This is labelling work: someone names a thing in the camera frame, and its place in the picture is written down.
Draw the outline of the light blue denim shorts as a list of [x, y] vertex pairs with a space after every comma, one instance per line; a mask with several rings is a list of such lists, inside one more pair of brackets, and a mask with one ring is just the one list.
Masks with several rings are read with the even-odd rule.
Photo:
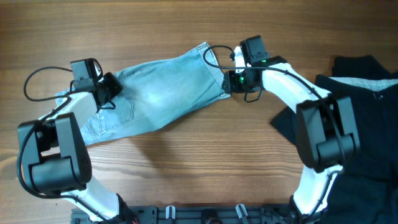
[[206, 42], [185, 54], [115, 73], [123, 89], [80, 129], [86, 145], [156, 131], [187, 113], [229, 98]]

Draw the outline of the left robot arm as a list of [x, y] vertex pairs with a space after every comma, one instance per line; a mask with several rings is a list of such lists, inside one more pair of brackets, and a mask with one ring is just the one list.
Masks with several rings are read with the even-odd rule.
[[103, 73], [95, 58], [72, 61], [69, 91], [62, 102], [39, 119], [17, 128], [17, 178], [22, 188], [41, 199], [66, 200], [88, 215], [91, 223], [138, 223], [119, 194], [93, 177], [81, 128], [99, 110], [113, 110], [122, 85]]

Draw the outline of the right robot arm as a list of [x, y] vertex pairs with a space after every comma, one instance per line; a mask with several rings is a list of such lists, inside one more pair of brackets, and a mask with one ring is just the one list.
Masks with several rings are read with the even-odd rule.
[[327, 196], [346, 162], [359, 152], [350, 97], [333, 96], [299, 75], [282, 57], [270, 57], [261, 36], [247, 38], [229, 55], [234, 67], [224, 75], [227, 93], [268, 91], [295, 114], [295, 146], [303, 162], [290, 206], [294, 222], [314, 222], [327, 211]]

